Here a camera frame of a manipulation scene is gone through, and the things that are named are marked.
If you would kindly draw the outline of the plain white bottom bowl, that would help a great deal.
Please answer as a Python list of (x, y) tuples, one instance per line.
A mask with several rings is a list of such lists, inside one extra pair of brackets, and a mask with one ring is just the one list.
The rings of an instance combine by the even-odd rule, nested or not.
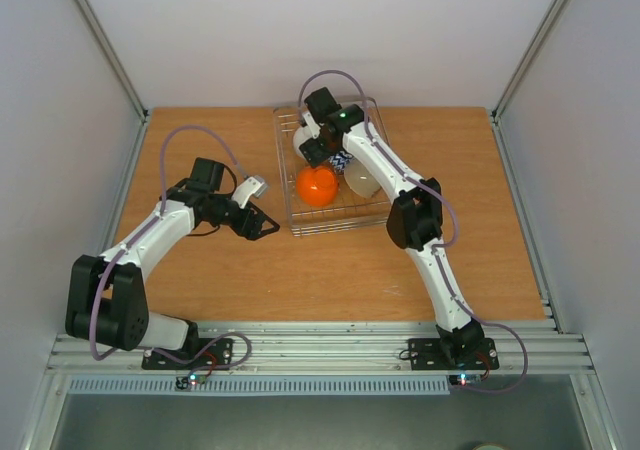
[(292, 137), (292, 145), (295, 154), (301, 158), (305, 159), (305, 156), (301, 150), (301, 145), (304, 144), (307, 140), (313, 137), (313, 133), (310, 130), (309, 126), (300, 126), (293, 134)]

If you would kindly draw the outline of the red patterned ceramic bowl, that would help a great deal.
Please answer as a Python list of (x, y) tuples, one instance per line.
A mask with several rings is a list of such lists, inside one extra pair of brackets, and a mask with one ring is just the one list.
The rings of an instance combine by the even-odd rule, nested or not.
[(353, 159), (354, 157), (350, 153), (341, 151), (331, 155), (328, 162), (337, 175), (342, 175)]

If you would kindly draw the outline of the orange white ceramic bowl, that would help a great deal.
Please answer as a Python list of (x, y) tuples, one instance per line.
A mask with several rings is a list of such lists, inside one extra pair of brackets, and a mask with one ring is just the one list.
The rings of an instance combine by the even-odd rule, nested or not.
[(326, 166), (305, 167), (296, 176), (295, 190), (300, 199), (312, 207), (328, 206), (338, 194), (338, 177)]

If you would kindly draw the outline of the chrome wire dish rack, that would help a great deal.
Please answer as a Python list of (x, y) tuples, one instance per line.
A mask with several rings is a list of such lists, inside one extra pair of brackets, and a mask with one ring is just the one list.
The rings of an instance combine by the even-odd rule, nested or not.
[(294, 151), (294, 133), (299, 126), (298, 111), (293, 104), (273, 110), (276, 147), (287, 223), (295, 236), (351, 230), (386, 222), (391, 203), (380, 190), (366, 199), (354, 193), (343, 176), (338, 177), (338, 193), (327, 206), (313, 207), (296, 192), (298, 173), (306, 162)]

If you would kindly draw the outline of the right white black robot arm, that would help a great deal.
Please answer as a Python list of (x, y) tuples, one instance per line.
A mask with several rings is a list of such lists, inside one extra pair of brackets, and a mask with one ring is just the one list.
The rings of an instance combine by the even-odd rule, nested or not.
[(361, 163), (387, 195), (391, 209), (386, 222), (392, 242), (414, 262), (426, 286), (436, 318), (442, 357), (450, 367), (468, 363), (485, 338), (473, 318), (454, 272), (443, 239), (443, 210), (450, 205), (439, 182), (413, 171), (369, 121), (364, 104), (343, 106), (323, 87), (298, 99), (300, 121), (311, 137), (300, 145), (306, 161), (317, 167), (340, 151)]

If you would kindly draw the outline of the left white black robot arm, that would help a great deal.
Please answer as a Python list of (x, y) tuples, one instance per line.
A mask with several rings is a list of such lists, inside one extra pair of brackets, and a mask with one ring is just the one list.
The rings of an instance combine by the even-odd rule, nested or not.
[(145, 283), (156, 265), (200, 224), (229, 227), (256, 241), (278, 231), (275, 220), (254, 203), (267, 189), (260, 176), (220, 190), (230, 168), (214, 160), (195, 160), (189, 177), (169, 187), (151, 214), (115, 246), (98, 256), (82, 255), (73, 264), (65, 331), (92, 349), (165, 350), (179, 368), (195, 365), (202, 345), (194, 324), (150, 311)]

